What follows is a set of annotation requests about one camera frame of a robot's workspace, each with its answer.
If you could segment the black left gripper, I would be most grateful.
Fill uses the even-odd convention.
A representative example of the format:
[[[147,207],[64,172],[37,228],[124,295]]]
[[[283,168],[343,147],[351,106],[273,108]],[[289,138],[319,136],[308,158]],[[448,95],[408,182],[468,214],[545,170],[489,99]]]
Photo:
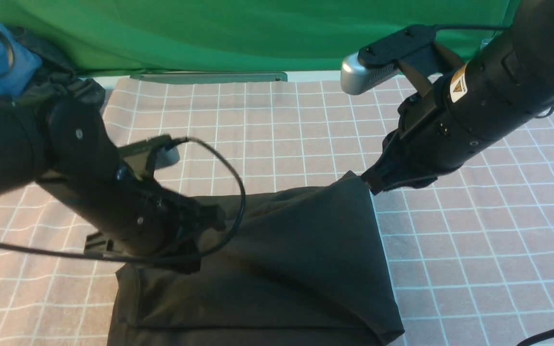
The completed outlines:
[[[93,225],[84,254],[97,258],[194,258],[192,236],[226,229],[225,211],[150,178],[45,175],[37,184]]]

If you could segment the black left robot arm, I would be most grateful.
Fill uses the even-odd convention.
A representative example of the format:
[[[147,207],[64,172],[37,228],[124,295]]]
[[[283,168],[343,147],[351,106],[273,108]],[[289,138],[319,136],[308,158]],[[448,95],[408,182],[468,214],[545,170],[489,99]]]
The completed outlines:
[[[224,211],[155,180],[178,144],[162,135],[117,147],[99,109],[71,97],[0,105],[0,195],[35,182],[129,255],[193,253],[201,232],[224,228]]]

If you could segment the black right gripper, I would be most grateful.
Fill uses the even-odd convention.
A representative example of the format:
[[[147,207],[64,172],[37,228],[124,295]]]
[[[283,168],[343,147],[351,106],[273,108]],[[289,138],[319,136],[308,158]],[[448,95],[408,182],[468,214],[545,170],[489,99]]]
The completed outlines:
[[[361,175],[376,196],[400,187],[426,187],[482,151],[433,94],[415,93],[398,107],[398,127],[382,143],[382,155]]]

